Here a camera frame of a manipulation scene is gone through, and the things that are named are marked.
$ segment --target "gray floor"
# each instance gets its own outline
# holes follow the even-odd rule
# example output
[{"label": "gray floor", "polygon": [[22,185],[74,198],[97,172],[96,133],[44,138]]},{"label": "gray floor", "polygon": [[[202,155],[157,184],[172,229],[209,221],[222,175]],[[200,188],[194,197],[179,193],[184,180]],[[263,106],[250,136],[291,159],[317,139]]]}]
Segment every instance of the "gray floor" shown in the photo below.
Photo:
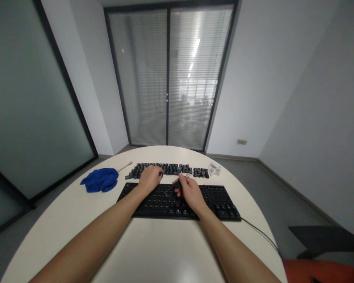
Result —
[{"label": "gray floor", "polygon": [[[19,221],[0,234],[0,280],[22,240],[45,209],[78,176],[84,174],[103,160],[98,159],[94,161],[71,177],[41,199],[37,203],[37,209],[23,216]],[[299,253],[304,251],[304,246],[289,231],[288,226],[327,224],[324,218],[313,211],[289,189],[284,187],[258,163],[222,158],[215,158],[215,160],[227,168],[255,199],[270,225],[284,259],[295,259]],[[354,254],[325,254],[321,259],[333,260],[354,266]]]}]

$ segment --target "electrical outlet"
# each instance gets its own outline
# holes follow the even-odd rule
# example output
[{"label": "electrical outlet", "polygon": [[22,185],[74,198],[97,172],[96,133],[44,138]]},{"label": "electrical outlet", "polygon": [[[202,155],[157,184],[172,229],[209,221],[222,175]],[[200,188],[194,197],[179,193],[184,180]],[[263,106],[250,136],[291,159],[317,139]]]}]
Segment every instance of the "electrical outlet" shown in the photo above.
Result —
[{"label": "electrical outlet", "polygon": [[247,141],[246,140],[237,140],[238,144],[246,145]]}]

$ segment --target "keyboard cable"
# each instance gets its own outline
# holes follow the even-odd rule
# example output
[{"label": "keyboard cable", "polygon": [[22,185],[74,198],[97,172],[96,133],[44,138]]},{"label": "keyboard cable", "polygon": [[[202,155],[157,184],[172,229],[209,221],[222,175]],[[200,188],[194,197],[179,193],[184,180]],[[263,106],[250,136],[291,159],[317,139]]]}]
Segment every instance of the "keyboard cable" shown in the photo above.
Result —
[{"label": "keyboard cable", "polygon": [[241,217],[242,220],[244,220],[248,225],[250,225],[251,227],[253,227],[254,229],[258,230],[259,232],[261,232],[268,240],[269,243],[273,244],[275,250],[278,252],[278,255],[280,256],[280,259],[283,261],[282,255],[280,254],[280,251],[277,247],[276,244],[274,244],[274,242],[264,233],[262,232],[260,229],[258,229],[256,226],[254,226],[252,223],[250,223],[249,221],[247,221],[246,219],[244,219],[243,217]]}]

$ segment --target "keyboard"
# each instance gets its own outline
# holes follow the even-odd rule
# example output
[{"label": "keyboard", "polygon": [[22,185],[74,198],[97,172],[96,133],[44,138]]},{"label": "keyboard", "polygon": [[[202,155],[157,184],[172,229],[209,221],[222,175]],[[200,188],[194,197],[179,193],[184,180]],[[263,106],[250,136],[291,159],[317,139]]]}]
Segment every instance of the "keyboard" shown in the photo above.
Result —
[{"label": "keyboard", "polygon": [[[120,201],[135,188],[138,183],[126,183],[117,200]],[[198,219],[187,205],[184,198],[177,198],[176,193],[169,196],[167,190],[171,184],[159,184],[138,206],[133,217],[162,219]],[[240,214],[233,205],[224,186],[201,185],[203,198],[207,206],[222,221],[241,221]]]},{"label": "keyboard", "polygon": [[125,176],[125,179],[140,179],[143,170],[148,166],[159,166],[164,170],[165,175],[175,175],[179,173],[190,173],[193,177],[197,178],[210,178],[207,169],[204,168],[191,168],[189,164],[168,164],[168,163],[138,163],[131,172]]}]

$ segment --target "black cable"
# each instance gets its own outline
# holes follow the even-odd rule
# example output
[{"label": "black cable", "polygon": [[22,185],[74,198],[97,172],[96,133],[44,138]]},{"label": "black cable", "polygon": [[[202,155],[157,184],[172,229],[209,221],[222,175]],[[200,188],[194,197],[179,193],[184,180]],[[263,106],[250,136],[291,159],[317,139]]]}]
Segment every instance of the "black cable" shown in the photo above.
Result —
[{"label": "black cable", "polygon": [[250,226],[252,226],[254,229],[257,229],[259,232],[261,232],[266,238],[268,238],[269,241],[270,241],[270,243],[272,243],[273,246],[274,246],[274,248],[277,250],[277,252],[278,252],[278,254],[279,254],[281,260],[283,261],[282,255],[280,254],[277,245],[274,244],[274,242],[273,242],[264,232],[262,232],[260,229],[258,229],[256,226],[254,226],[252,223],[250,223],[249,221],[245,220],[243,217],[241,217],[241,219],[244,220],[246,223],[248,223]]}]

